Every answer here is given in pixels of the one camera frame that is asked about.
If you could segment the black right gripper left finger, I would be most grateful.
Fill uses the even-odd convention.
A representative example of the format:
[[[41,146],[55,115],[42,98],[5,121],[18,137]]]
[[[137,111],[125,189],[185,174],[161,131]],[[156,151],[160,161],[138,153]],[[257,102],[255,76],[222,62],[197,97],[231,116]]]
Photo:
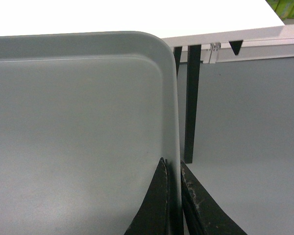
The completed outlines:
[[[166,235],[169,225],[169,173],[164,158],[160,158],[143,202],[126,235]]]

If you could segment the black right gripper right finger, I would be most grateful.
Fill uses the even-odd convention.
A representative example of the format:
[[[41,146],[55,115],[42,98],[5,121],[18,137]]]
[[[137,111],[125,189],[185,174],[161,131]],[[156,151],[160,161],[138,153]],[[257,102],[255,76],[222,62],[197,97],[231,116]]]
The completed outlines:
[[[182,161],[182,206],[191,235],[245,235]]]

